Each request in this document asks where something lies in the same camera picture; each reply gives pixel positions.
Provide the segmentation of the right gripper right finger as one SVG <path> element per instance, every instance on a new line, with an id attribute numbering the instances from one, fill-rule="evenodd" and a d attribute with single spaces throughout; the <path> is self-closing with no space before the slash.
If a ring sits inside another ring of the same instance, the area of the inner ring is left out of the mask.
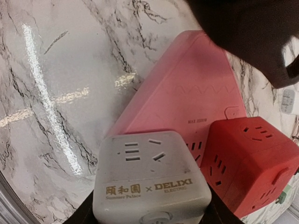
<path id="1" fill-rule="evenodd" d="M 242 224 L 209 185 L 212 200 L 199 224 Z"/>

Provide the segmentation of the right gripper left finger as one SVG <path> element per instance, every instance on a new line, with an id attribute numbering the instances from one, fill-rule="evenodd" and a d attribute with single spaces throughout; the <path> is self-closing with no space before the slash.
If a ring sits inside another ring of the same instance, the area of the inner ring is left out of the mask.
<path id="1" fill-rule="evenodd" d="M 93 191 L 63 224 L 98 224 L 93 214 Z"/>

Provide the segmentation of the red cube socket adapter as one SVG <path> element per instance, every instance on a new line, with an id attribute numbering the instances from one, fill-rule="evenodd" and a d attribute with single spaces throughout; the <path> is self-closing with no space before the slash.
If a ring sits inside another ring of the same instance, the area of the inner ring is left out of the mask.
<path id="1" fill-rule="evenodd" d="M 298 145 L 263 118 L 252 117 L 213 122 L 200 169 L 242 218 L 275 201 L 298 166 Z"/>

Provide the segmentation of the white travel adapter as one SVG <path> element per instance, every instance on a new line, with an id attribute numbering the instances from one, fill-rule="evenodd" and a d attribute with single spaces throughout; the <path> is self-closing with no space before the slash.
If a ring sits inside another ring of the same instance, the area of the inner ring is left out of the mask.
<path id="1" fill-rule="evenodd" d="M 100 224 L 198 224 L 212 199 L 183 138 L 174 131 L 103 140 L 93 191 Z"/>

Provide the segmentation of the pink triangular power strip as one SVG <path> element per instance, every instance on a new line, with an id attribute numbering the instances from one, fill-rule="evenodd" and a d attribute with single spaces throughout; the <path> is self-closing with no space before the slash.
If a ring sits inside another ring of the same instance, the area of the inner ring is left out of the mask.
<path id="1" fill-rule="evenodd" d="M 210 125 L 246 115 L 225 51 L 189 30 L 156 62 L 108 135 L 172 130 L 200 164 Z"/>

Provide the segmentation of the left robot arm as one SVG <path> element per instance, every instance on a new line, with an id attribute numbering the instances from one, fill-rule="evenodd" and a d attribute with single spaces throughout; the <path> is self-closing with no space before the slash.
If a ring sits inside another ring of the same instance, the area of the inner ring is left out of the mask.
<path id="1" fill-rule="evenodd" d="M 297 0 L 189 0 L 194 17 L 219 47 L 261 71 L 280 89 L 299 81 L 299 59 L 282 49 L 299 35 Z"/>

